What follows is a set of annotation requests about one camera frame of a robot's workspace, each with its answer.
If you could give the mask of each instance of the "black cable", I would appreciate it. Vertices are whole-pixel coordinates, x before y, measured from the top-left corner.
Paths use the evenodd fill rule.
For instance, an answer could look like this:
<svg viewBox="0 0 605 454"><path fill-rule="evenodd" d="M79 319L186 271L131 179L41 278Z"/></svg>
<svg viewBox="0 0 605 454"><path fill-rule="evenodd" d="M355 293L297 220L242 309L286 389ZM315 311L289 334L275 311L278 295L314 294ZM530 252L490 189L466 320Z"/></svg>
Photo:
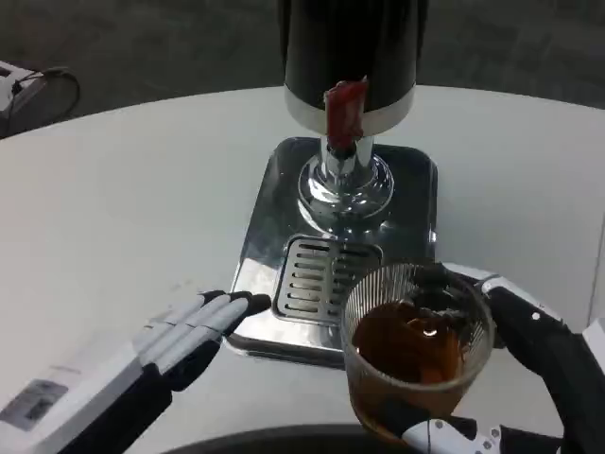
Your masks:
<svg viewBox="0 0 605 454"><path fill-rule="evenodd" d="M45 79L48 82L50 82L53 79L69 80L74 85L74 88L76 90L75 94L74 94L74 98L72 99L72 102L69 104L69 106L67 106L67 108L63 109L62 112L52 115L49 118L47 118L46 120L44 120L43 122L41 122L40 125L38 125L39 128L41 128L43 126L48 126L52 123L65 119L78 105L80 96L81 96L81 87L80 87L78 78L76 76L74 76L74 74L70 73L66 67L58 66L58 67L53 67L53 68L47 68L47 69L44 69L43 71L34 71L34 72L28 74L27 76L24 76L24 77L16 80L12 84L12 87L11 87L12 99L10 100L10 104L9 104L9 112L7 115L7 124L5 126L5 131L4 131L3 137L8 137L10 135L10 120L12 118L12 112L14 109L15 99L16 99L17 95L19 95L19 93L21 93L24 90L22 83L26 82L28 80L34 80L34 79Z"/></svg>

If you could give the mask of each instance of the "chrome base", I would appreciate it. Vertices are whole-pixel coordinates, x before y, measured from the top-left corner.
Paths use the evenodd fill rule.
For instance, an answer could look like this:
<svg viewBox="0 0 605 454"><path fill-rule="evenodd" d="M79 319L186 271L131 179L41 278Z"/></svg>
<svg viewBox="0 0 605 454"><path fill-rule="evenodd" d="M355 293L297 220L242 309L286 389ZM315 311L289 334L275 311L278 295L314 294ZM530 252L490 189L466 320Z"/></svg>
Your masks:
<svg viewBox="0 0 605 454"><path fill-rule="evenodd" d="M244 320L229 344L252 356L341 367L334 323L285 317L279 309L285 306L277 296L289 246L300 237L368 244L380 250L382 264L434 257L437 168L415 148L375 145L374 156L392 175L389 203L369 217L321 218L318 223L301 200L299 179L319 152L319 139L292 138L282 142L268 161L233 291L266 293L273 308Z"/></svg>
<svg viewBox="0 0 605 454"><path fill-rule="evenodd" d="M357 222L384 209L393 193L393 177L380 157L372 156L369 178L361 187L334 191L320 171L320 157L314 156L302 168L299 191L304 207L322 232L339 219Z"/></svg>

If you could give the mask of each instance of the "stainless steel base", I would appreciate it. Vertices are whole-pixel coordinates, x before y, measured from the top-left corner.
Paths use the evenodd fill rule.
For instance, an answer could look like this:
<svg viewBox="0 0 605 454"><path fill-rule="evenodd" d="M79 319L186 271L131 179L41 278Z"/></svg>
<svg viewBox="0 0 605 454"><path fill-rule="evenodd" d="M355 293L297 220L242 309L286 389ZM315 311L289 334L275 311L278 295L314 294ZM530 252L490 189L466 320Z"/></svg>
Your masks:
<svg viewBox="0 0 605 454"><path fill-rule="evenodd" d="M380 251L382 264L434 257L437 168L415 148L375 145L374 152L393 176L389 205L370 218L319 226L299 193L301 172L319 151L319 139L292 138L282 142L268 161L233 291L266 293L273 300L273 308L246 319L229 337L229 344L248 355L341 367L342 352L334 318L297 318L283 311L287 302L280 289L290 245L297 238L320 238L341 243L345 248L372 245Z"/></svg>

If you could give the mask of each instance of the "brown liquid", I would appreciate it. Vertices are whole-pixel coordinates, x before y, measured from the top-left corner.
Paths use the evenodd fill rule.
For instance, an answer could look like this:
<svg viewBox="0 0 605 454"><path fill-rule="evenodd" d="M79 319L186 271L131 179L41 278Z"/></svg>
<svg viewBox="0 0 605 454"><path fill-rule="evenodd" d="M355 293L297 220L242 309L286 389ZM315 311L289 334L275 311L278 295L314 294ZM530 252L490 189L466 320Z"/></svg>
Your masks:
<svg viewBox="0 0 605 454"><path fill-rule="evenodd" d="M353 336L358 353L374 368L406 383L437 384L459 376L462 359L450 319L426 317L405 303L372 309ZM349 374L351 403L357 418L387 441L397 441L381 423L389 399L400 399L444 417L454 410L469 384L442 391L396 386L359 364Z"/></svg>
<svg viewBox="0 0 605 454"><path fill-rule="evenodd" d="M354 332L353 345L376 369L408 383L449 381L461 363L458 336L447 319L422 316L405 303L368 312Z"/></svg>

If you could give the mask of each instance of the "robotic hand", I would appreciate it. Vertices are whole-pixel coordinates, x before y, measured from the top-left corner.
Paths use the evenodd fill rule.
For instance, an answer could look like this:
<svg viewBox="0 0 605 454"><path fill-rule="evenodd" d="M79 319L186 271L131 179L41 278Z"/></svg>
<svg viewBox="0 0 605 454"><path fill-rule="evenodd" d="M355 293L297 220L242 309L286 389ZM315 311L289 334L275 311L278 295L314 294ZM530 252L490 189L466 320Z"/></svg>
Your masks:
<svg viewBox="0 0 605 454"><path fill-rule="evenodd" d="M201 293L150 320L134 339L97 336L0 410L0 454L117 454L208 367L267 295Z"/></svg>
<svg viewBox="0 0 605 454"><path fill-rule="evenodd" d="M543 379L562 419L563 438L503 426L484 435L477 432L475 420L431 418L427 411L401 401L383 408L390 431L431 454L605 452L605 319L573 334L554 311L508 279L456 264L443 266L483 294L499 340Z"/></svg>
<svg viewBox="0 0 605 454"><path fill-rule="evenodd" d="M552 310L507 279L443 266L484 295L500 340L544 380L564 435L503 426L483 435L474 420L435 419L401 401L384 407L389 429L429 454L605 452L605 319L573 334ZM91 341L0 410L0 454L124 452L170 405L172 392L184 390L206 369L220 338L269 307L267 295L212 291L152 319L133 340Z"/></svg>

